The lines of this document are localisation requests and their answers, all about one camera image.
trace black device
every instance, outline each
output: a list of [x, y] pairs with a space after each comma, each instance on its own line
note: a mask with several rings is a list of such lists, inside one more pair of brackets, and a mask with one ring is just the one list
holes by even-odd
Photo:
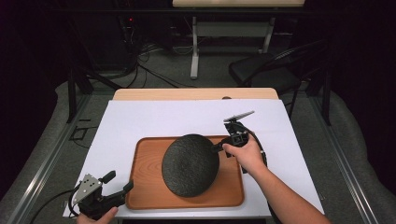
[[[262, 145], [260, 144], [260, 141], [257, 139], [256, 135], [254, 132], [249, 130], [247, 127], [245, 127], [241, 122], [238, 120], [253, 114], [254, 111], [250, 111], [247, 113], [243, 113], [240, 115], [232, 116], [228, 119], [224, 120], [224, 126], [227, 129], [227, 132], [230, 134], [230, 136], [225, 137], [222, 139], [219, 143], [215, 144], [212, 146], [212, 152], [220, 152], [223, 150], [222, 145], [224, 143], [230, 144], [235, 147], [242, 147], [248, 142], [248, 135], [251, 134], [253, 137], [256, 138], [257, 143], [259, 144], [261, 153], [262, 153], [262, 161], [267, 165], [267, 159], [265, 156], [265, 152], [262, 149]], [[230, 158], [232, 155], [230, 153], [227, 153], [227, 158]], [[242, 167], [242, 172], [245, 174], [247, 171]]]
[[[103, 196], [102, 189], [103, 184], [108, 183], [116, 176], [115, 171], [109, 172], [102, 178], [96, 179], [90, 174], [86, 174], [81, 183], [75, 188], [71, 197], [77, 192], [73, 204], [78, 204], [79, 211], [85, 216], [92, 219], [99, 219], [108, 210], [114, 206], [120, 206], [125, 204], [125, 195], [134, 187], [134, 182], [130, 181], [126, 184], [123, 189], [114, 194]], [[69, 209], [75, 214], [69, 201]]]

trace black round object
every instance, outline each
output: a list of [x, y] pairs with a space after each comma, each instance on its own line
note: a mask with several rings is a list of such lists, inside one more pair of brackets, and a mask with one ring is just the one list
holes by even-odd
[[163, 156], [163, 180], [178, 196], [194, 197], [206, 191], [219, 170], [219, 153], [200, 134], [187, 134], [175, 140]]

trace wooden tray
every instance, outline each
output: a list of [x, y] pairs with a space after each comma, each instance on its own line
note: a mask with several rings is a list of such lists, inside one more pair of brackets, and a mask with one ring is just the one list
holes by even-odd
[[[207, 136], [218, 143], [226, 136]], [[143, 138], [136, 145], [130, 179], [134, 188], [126, 196], [130, 209], [162, 209], [238, 206], [245, 199], [240, 166], [236, 158], [219, 153], [219, 172], [212, 186], [196, 197], [179, 197], [163, 181], [162, 161], [177, 137]]]

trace human arm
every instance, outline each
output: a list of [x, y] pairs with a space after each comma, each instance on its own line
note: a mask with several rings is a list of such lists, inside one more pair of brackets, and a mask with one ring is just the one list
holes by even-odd
[[282, 223], [330, 223], [317, 208], [289, 188], [265, 166], [258, 143], [251, 134], [243, 147], [228, 144], [223, 144], [222, 147], [234, 155], [256, 180]]
[[79, 214], [77, 217], [77, 224], [89, 224], [89, 223], [94, 223], [94, 224], [107, 224], [109, 223], [114, 216], [117, 214], [119, 209], [117, 207], [112, 207], [108, 212], [106, 212], [99, 220], [95, 221], [91, 218], [88, 218], [84, 214]]

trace chair leg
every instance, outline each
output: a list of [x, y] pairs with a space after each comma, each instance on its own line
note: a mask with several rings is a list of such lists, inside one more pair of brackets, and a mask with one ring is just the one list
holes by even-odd
[[289, 119], [291, 119], [291, 114], [293, 113], [294, 104], [296, 103], [298, 89], [294, 91], [293, 99], [291, 100], [290, 109], [289, 109]]

